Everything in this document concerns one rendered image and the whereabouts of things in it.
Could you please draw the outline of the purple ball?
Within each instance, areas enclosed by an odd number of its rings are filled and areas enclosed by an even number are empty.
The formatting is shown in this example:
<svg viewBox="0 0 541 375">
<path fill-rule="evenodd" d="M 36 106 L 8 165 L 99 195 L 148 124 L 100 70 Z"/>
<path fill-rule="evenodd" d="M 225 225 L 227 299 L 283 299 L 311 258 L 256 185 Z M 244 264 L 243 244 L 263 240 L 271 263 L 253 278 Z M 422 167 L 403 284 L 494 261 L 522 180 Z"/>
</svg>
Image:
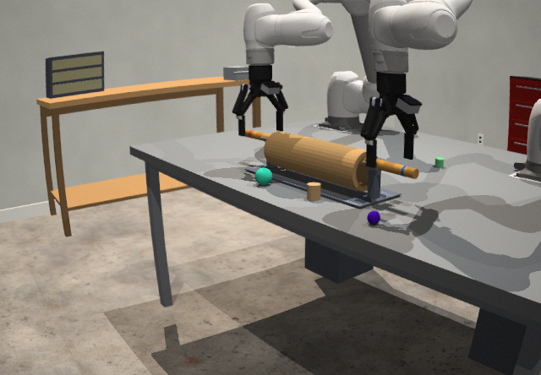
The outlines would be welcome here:
<svg viewBox="0 0 541 375">
<path fill-rule="evenodd" d="M 380 214 L 376 211 L 371 211 L 368 214 L 367 220 L 371 225 L 376 225 L 380 221 Z"/>
</svg>

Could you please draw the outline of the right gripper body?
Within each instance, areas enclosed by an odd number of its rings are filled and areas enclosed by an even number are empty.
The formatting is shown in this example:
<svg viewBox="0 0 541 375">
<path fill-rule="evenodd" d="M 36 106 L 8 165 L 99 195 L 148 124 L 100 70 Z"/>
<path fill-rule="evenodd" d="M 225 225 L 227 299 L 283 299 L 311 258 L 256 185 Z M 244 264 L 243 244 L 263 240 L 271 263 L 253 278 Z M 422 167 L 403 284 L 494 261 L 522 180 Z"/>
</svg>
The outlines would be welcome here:
<svg viewBox="0 0 541 375">
<path fill-rule="evenodd" d="M 260 81 L 272 80 L 272 65 L 251 66 L 249 65 L 249 85 L 252 94 L 260 87 Z M 267 96 L 261 90 L 257 97 Z"/>
</svg>

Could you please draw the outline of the teal sphere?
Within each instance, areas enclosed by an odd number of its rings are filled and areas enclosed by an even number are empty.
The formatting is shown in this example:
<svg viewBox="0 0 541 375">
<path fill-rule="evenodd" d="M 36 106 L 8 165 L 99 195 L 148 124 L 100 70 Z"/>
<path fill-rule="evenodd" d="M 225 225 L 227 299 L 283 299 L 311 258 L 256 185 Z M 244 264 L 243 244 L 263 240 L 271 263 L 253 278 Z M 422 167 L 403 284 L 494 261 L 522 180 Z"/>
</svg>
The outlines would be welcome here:
<svg viewBox="0 0 541 375">
<path fill-rule="evenodd" d="M 272 180 L 272 173 L 267 168 L 260 168 L 255 173 L 255 180 L 260 185 L 267 185 Z"/>
</svg>

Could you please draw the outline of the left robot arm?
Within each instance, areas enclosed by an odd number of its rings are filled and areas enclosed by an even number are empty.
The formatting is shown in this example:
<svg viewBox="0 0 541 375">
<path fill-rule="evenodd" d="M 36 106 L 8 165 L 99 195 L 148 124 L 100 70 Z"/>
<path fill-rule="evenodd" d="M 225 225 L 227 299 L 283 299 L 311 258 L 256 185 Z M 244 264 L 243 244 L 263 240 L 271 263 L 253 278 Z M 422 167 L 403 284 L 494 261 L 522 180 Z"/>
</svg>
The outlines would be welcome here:
<svg viewBox="0 0 541 375">
<path fill-rule="evenodd" d="M 456 37 L 457 20 L 473 0 L 371 0 L 369 34 L 374 70 L 407 73 L 408 47 L 435 50 Z M 399 5 L 399 6 L 398 6 Z M 393 51 L 387 51 L 393 50 Z M 400 52 L 405 51 L 405 52 Z M 419 112 L 422 103 L 410 95 L 395 95 L 396 106 L 407 114 Z M 517 177 L 541 182 L 541 99 L 533 106 L 527 131 L 527 161 L 514 163 Z"/>
</svg>

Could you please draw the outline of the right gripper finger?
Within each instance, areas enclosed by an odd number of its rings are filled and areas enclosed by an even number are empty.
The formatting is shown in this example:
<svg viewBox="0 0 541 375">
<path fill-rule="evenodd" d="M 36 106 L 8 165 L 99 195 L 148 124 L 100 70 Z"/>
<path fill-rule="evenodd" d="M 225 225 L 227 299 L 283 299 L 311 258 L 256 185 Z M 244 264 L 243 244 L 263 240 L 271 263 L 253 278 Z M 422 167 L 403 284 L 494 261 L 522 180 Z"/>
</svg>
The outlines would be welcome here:
<svg viewBox="0 0 541 375">
<path fill-rule="evenodd" d="M 232 113 L 236 114 L 236 118 L 240 119 L 238 120 L 238 135 L 239 136 L 245 136 L 245 112 L 248 110 L 249 106 L 253 102 L 253 100 L 257 97 L 259 92 L 261 91 L 260 87 L 252 94 L 250 91 L 248 94 L 248 97 L 245 99 L 246 94 L 250 88 L 249 84 L 241 84 L 240 92 L 238 95 L 238 98 L 236 100 L 236 103 L 232 109 Z M 242 109 L 241 109 L 242 108 Z M 240 111 L 241 110 L 241 111 Z"/>
<path fill-rule="evenodd" d="M 277 109 L 276 130 L 283 131 L 283 115 L 285 114 L 285 110 L 288 108 L 288 105 L 283 96 L 283 93 L 281 92 L 281 89 L 280 89 L 279 94 L 276 94 L 276 97 L 274 95 L 267 95 L 266 97 L 270 100 L 272 105 Z"/>
</svg>

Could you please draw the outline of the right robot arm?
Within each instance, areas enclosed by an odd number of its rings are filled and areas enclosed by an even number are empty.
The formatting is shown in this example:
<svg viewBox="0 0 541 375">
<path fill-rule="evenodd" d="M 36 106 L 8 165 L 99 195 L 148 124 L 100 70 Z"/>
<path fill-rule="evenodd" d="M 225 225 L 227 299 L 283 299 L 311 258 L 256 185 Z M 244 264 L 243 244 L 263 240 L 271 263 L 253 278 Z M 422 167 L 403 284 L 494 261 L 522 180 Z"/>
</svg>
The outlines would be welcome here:
<svg viewBox="0 0 541 375">
<path fill-rule="evenodd" d="M 315 5 L 341 3 L 351 14 L 366 76 L 360 81 L 351 71 L 333 73 L 327 89 L 328 117 L 319 126 L 340 131 L 362 128 L 359 113 L 368 112 L 371 96 L 380 97 L 376 84 L 379 71 L 374 70 L 372 52 L 378 49 L 373 49 L 369 36 L 370 0 L 293 0 L 292 3 L 297 11 L 283 15 L 276 15 L 269 3 L 247 8 L 243 36 L 246 48 L 253 49 L 246 49 L 246 63 L 273 64 L 273 46 L 316 46 L 327 42 L 333 34 L 333 25 Z"/>
</svg>

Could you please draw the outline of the grey rack with two v-shaped cradles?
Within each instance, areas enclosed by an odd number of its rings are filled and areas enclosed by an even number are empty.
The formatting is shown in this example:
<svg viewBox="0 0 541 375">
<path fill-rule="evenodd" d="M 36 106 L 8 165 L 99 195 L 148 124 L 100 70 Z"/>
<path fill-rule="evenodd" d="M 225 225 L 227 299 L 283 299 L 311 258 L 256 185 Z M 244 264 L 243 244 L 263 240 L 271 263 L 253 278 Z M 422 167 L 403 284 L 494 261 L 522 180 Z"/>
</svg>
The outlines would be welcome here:
<svg viewBox="0 0 541 375">
<path fill-rule="evenodd" d="M 363 163 L 366 166 L 366 161 L 363 161 Z M 369 204 L 377 203 L 379 201 L 386 200 L 388 198 L 394 198 L 396 196 L 402 195 L 401 193 L 396 193 L 396 192 L 381 188 L 380 187 L 381 170 L 378 170 L 377 167 L 376 168 L 372 168 L 372 167 L 368 167 L 368 166 L 366 166 L 366 167 L 369 169 L 369 172 L 368 172 L 368 195 L 366 194 L 366 195 L 356 197 L 356 198 L 351 198 L 351 199 L 342 198 L 342 197 L 336 196 L 334 194 L 323 192 L 323 191 L 320 191 L 320 195 L 326 196 L 328 198 L 333 198 L 335 200 L 339 200 L 339 201 L 342 201 L 344 203 L 351 204 L 352 206 L 357 206 L 359 208 L 363 207 L 363 206 L 366 206 L 366 205 L 369 205 Z M 270 164 L 268 161 L 266 161 L 266 165 L 264 165 L 264 166 L 250 167 L 250 168 L 246 168 L 245 170 L 256 173 L 257 170 L 259 170 L 260 168 L 267 168 L 267 169 L 269 169 L 271 171 L 271 170 L 281 169 L 282 167 L 274 166 L 274 165 Z M 296 183 L 296 182 L 289 181 L 289 180 L 281 178 L 281 177 L 277 177 L 277 176 L 272 175 L 272 179 L 275 179 L 277 181 L 284 182 L 284 183 L 293 185 L 295 187 L 307 190 L 307 186 L 305 186 L 303 184 Z"/>
</svg>

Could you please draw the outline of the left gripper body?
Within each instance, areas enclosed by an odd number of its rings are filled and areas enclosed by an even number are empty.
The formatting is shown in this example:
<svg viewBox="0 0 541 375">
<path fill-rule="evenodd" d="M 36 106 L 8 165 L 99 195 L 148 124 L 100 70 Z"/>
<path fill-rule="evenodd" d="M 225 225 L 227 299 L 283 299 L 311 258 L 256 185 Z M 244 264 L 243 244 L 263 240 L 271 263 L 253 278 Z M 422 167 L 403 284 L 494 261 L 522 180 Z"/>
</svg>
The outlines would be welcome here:
<svg viewBox="0 0 541 375">
<path fill-rule="evenodd" d="M 390 103 L 395 101 L 395 95 L 406 93 L 406 74 L 405 73 L 379 73 L 376 72 L 377 91 L 382 98 L 381 109 L 386 112 Z M 395 101 L 396 103 L 396 101 Z M 395 106 L 390 116 L 398 115 L 400 109 Z"/>
</svg>

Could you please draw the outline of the orange bar with blue band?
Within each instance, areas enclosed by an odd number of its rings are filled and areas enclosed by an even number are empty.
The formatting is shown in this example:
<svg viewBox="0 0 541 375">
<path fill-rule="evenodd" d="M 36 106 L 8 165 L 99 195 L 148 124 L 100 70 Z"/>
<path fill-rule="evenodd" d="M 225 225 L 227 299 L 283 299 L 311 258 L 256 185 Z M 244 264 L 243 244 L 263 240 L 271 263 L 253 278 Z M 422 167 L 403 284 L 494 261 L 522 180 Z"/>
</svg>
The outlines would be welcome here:
<svg viewBox="0 0 541 375">
<path fill-rule="evenodd" d="M 268 133 L 260 133 L 260 132 L 256 132 L 256 131 L 252 131 L 252 130 L 248 130 L 248 129 L 245 130 L 245 137 L 248 137 L 248 138 L 258 139 L 258 140 L 264 141 L 261 137 L 268 138 L 269 136 L 270 136 L 270 134 L 268 134 Z M 363 163 L 364 160 L 366 161 L 366 157 L 363 158 L 359 162 L 359 165 L 365 166 L 365 164 Z M 376 159 L 376 160 L 377 160 L 377 169 L 378 170 L 387 171 L 387 172 L 394 173 L 394 174 L 397 174 L 397 175 L 400 175 L 400 176 L 403 176 L 403 177 L 410 177 L 412 179 L 417 179 L 418 178 L 418 174 L 419 174 L 418 169 L 408 167 L 408 166 L 398 165 L 398 164 L 391 163 L 391 162 L 384 161 L 384 160 L 378 160 L 378 159 Z"/>
</svg>

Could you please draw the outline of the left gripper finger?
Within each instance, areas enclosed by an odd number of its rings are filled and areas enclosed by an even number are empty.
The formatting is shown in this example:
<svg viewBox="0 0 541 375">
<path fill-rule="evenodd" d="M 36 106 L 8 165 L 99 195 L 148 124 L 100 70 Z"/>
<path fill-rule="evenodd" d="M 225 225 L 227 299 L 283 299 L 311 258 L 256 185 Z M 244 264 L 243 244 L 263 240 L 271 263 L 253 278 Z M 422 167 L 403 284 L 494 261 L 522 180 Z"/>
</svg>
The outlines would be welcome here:
<svg viewBox="0 0 541 375">
<path fill-rule="evenodd" d="M 366 166 L 376 168 L 377 136 L 386 120 L 390 116 L 396 103 L 392 101 L 386 112 L 381 109 L 382 98 L 370 97 L 369 109 L 363 124 L 361 137 L 365 138 L 366 145 Z M 367 133 L 366 133 L 366 132 Z"/>
<path fill-rule="evenodd" d="M 400 108 L 399 108 L 400 109 Z M 418 131 L 418 123 L 415 114 L 407 114 L 400 109 L 399 115 L 396 115 L 403 126 L 404 133 L 404 158 L 413 160 L 413 138 Z M 408 119 L 409 118 L 409 119 Z M 409 121 L 410 120 L 410 121 Z"/>
</svg>

